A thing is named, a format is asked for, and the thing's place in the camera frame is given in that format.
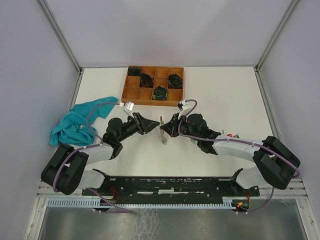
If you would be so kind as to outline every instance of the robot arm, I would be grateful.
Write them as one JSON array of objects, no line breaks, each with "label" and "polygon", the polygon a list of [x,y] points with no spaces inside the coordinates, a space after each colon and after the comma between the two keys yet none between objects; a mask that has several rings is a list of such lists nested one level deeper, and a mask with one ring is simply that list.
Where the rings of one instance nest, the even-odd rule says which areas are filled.
[{"label": "robot arm", "polygon": [[99,188],[105,175],[98,170],[86,171],[86,165],[116,158],[123,149],[121,144],[123,140],[135,133],[147,134],[160,125],[158,121],[146,119],[138,112],[132,113],[132,108],[132,102],[128,102],[124,106],[124,111],[129,115],[127,122],[122,122],[117,117],[110,119],[106,133],[102,138],[103,143],[99,147],[88,147],[75,152],[72,146],[61,144],[42,171],[41,180],[53,186],[59,168],[67,156],[75,152],[67,162],[68,165],[63,166],[58,176],[56,190],[70,195],[77,188]]},{"label": "robot arm", "polygon": [[181,112],[174,114],[170,122],[160,127],[172,138],[179,135],[189,137],[197,141],[197,146],[207,154],[229,155],[255,163],[255,167],[236,172],[236,182],[244,189],[264,184],[281,190],[287,188],[296,171],[281,158],[296,168],[300,166],[300,161],[276,137],[245,140],[223,135],[209,129],[201,114],[184,116],[191,109],[188,102],[181,101],[178,107]]}]

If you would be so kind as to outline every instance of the black mounting plate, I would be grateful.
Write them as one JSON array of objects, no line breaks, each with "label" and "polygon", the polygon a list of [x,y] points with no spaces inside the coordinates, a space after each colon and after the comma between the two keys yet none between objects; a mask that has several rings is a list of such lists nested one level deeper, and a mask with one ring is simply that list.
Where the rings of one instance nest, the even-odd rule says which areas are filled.
[{"label": "black mounting plate", "polygon": [[[222,197],[248,196],[232,177],[106,176],[96,191],[112,196],[110,187],[119,193],[118,204],[222,204]],[[249,191],[251,197],[260,196],[257,186]],[[87,189],[82,195],[94,196]]]}]

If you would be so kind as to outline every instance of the white wall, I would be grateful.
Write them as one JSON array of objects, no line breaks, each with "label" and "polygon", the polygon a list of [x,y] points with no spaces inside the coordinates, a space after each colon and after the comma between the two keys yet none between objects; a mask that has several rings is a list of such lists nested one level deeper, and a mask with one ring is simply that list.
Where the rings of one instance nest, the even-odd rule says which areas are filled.
[{"label": "white wall", "polygon": [[76,71],[35,0],[0,1],[0,239],[20,240]]},{"label": "white wall", "polygon": [[251,65],[291,0],[47,0],[82,67]]},{"label": "white wall", "polygon": [[263,68],[285,144],[320,223],[320,1],[303,0]]}]

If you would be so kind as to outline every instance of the teal cloth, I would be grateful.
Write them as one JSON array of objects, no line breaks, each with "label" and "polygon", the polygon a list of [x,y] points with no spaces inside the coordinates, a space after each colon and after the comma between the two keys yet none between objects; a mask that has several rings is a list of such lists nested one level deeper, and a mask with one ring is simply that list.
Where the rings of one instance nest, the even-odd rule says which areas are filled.
[{"label": "teal cloth", "polygon": [[[87,127],[87,118],[91,110],[102,103],[117,103],[118,99],[114,96],[100,98],[94,101],[76,104],[64,117],[60,123],[52,129],[50,144],[58,146],[58,142],[62,144],[74,144],[76,146],[86,146],[94,143],[95,136]],[[106,118],[114,104],[102,105],[98,107],[90,117],[90,125],[92,125],[97,117]]]}]

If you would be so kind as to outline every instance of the red wire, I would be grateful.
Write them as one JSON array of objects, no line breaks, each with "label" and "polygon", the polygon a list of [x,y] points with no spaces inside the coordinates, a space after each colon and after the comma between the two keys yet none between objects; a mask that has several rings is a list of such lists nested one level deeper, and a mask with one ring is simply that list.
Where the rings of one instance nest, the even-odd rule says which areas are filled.
[{"label": "red wire", "polygon": [[115,201],[115,203],[117,203],[118,201],[119,201],[119,193],[117,192],[117,190],[112,186],[112,187],[110,187],[110,189],[112,190],[112,200],[114,200],[115,199],[115,193],[116,194],[118,194],[118,197],[117,197],[117,199],[116,199],[116,201]]},{"label": "red wire", "polygon": [[248,201],[250,199],[250,190],[248,189],[248,196],[246,198],[246,200]]}]

